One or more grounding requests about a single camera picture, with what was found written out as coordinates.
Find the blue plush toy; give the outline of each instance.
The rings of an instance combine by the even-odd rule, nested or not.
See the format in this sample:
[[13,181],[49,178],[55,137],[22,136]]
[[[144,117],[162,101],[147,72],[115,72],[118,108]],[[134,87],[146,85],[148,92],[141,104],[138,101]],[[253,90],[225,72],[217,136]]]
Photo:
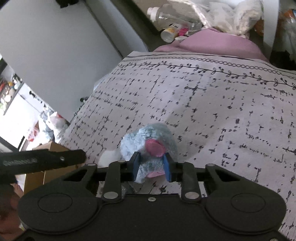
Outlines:
[[121,155],[129,160],[135,151],[141,153],[141,164],[136,182],[143,183],[146,177],[164,174],[162,156],[168,152],[177,161],[177,145],[165,124],[147,125],[121,140]]

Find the metal screw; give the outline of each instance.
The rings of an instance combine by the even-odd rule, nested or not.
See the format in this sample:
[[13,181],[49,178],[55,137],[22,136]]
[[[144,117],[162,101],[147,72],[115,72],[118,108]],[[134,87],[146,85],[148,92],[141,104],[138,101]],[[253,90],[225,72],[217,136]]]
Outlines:
[[187,192],[185,193],[185,197],[188,199],[197,199],[200,195],[197,192]]
[[156,201],[156,198],[155,198],[155,197],[149,197],[149,198],[148,198],[148,201],[150,201],[150,202],[155,202],[155,201]]
[[118,193],[117,192],[106,192],[104,194],[104,198],[107,198],[107,199],[115,199],[118,197]]

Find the white door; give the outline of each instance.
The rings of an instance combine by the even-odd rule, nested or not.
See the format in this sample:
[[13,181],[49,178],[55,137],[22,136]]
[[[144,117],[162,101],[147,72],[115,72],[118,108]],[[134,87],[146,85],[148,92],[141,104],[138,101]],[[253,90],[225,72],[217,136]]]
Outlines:
[[67,120],[121,56],[83,2],[10,0],[0,10],[0,53]]

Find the white lid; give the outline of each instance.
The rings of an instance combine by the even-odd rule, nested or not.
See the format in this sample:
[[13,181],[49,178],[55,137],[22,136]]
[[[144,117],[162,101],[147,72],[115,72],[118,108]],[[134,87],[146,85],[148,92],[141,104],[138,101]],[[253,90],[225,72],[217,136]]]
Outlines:
[[159,10],[159,7],[150,7],[147,10],[147,15],[150,15],[150,20],[155,22],[156,21],[156,15]]

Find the cardboard box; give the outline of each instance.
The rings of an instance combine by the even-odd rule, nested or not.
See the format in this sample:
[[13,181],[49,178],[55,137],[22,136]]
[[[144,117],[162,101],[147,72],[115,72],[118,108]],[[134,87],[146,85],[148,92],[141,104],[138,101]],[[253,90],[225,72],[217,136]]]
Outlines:
[[[55,151],[55,152],[61,152],[61,151],[67,151],[69,150],[66,147],[63,147],[62,145],[59,145],[54,142],[49,142],[44,145],[40,145],[33,150],[40,150],[40,149],[48,149],[50,151]],[[26,174],[25,178],[25,185],[24,185],[24,194],[28,193],[29,191],[45,184],[48,183],[60,176],[63,176],[69,172],[72,172],[76,169],[81,167],[81,164],[79,165],[74,165],[74,166],[68,166],[64,168],[59,168],[59,169],[54,169],[54,170],[49,170],[45,172],[35,172],[35,173],[28,173]]]

